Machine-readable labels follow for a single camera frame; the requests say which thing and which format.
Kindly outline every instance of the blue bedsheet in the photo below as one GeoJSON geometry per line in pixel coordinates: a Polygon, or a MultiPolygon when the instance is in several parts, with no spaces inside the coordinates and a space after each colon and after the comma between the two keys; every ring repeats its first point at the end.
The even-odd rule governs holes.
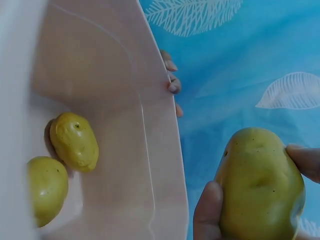
{"type": "MultiPolygon", "coordinates": [[[[319,0],[140,0],[179,68],[176,101],[190,220],[234,132],[263,127],[320,147],[319,0]]],[[[320,186],[305,179],[300,227],[320,237],[320,186]]],[[[192,239],[192,223],[188,240],[192,239]]]]}

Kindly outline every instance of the leaf print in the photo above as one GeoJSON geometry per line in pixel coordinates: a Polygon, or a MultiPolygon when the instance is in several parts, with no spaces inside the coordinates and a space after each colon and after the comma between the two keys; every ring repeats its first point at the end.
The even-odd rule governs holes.
{"type": "Polygon", "coordinates": [[[188,37],[230,21],[243,0],[153,0],[145,10],[150,23],[167,32],[188,37]]]}
{"type": "Polygon", "coordinates": [[[307,72],[289,73],[266,89],[257,108],[305,110],[320,106],[320,77],[307,72]]]}

